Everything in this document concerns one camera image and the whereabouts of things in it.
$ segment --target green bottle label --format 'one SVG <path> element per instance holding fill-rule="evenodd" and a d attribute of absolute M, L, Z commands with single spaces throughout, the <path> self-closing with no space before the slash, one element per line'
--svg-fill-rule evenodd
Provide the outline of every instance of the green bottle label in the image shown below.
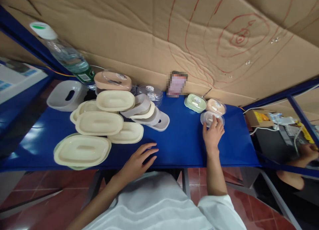
<path fill-rule="evenodd" d="M 89 67 L 86 71 L 80 73 L 73 73 L 81 82 L 90 83 L 94 81 L 94 72 L 91 67 Z"/>

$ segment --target water bottle cap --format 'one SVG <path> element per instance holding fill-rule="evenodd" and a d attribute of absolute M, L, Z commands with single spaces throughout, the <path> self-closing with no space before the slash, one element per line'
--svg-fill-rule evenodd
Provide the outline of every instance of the water bottle cap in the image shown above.
<path fill-rule="evenodd" d="M 45 40 L 57 39 L 55 31 L 46 23 L 43 22 L 32 22 L 30 23 L 31 29 Z"/>

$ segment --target hand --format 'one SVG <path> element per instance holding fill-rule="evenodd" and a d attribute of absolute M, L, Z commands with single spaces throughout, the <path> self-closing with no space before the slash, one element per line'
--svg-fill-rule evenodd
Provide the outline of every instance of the hand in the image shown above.
<path fill-rule="evenodd" d="M 222 121 L 213 115 L 213 123 L 207 130 L 207 124 L 203 124 L 203 138 L 206 145 L 207 155 L 218 155 L 218 143 L 222 135 L 225 133 Z"/>
<path fill-rule="evenodd" d="M 315 160 L 319 158 L 318 149 L 312 144 L 304 144 L 299 147 L 302 157 Z"/>
<path fill-rule="evenodd" d="M 139 149 L 132 154 L 123 168 L 115 175 L 117 181 L 119 181 L 123 187 L 141 177 L 154 163 L 157 156 L 153 156 L 146 164 L 143 165 L 143 162 L 148 156 L 159 150 L 151 149 L 153 146 L 156 146 L 156 143 L 143 144 L 139 147 Z"/>

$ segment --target small box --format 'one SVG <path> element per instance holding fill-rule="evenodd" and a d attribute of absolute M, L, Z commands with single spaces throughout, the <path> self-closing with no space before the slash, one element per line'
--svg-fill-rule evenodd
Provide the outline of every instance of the small box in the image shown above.
<path fill-rule="evenodd" d="M 267 110 L 249 110 L 246 112 L 246 117 L 252 127 L 272 127 L 274 125 Z"/>

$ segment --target white shirt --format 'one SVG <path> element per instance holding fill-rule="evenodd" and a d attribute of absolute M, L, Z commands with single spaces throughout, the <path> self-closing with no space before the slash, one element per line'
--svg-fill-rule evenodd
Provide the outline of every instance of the white shirt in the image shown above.
<path fill-rule="evenodd" d="M 244 230 L 229 195 L 205 196 L 198 207 L 168 173 L 150 172 L 127 185 L 85 230 Z"/>

